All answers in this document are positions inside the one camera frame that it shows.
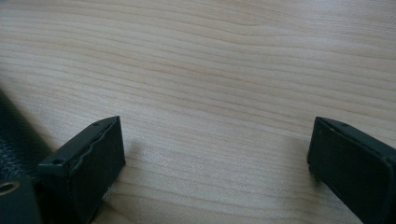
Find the black textured leather item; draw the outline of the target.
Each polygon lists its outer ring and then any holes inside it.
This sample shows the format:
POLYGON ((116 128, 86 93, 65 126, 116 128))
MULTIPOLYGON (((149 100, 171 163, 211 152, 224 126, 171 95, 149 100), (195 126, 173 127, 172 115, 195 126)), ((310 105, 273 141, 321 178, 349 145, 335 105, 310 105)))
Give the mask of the black textured leather item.
POLYGON ((37 166, 50 154, 49 146, 0 91, 0 180, 29 176, 37 182, 37 166))

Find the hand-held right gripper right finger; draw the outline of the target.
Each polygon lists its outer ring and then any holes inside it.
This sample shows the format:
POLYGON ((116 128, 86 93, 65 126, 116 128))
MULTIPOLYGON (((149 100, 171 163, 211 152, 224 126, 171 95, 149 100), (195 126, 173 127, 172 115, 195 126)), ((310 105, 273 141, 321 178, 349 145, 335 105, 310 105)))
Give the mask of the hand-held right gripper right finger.
POLYGON ((344 122, 317 117, 307 163, 363 224, 396 224, 396 148, 344 122))

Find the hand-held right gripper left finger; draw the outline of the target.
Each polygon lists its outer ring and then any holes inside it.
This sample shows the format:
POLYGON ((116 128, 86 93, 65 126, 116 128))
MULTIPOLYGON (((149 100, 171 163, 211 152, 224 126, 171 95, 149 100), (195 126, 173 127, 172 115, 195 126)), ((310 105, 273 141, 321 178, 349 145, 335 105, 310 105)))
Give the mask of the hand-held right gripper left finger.
POLYGON ((89 224, 125 164, 120 117, 101 119, 38 164, 55 224, 89 224))

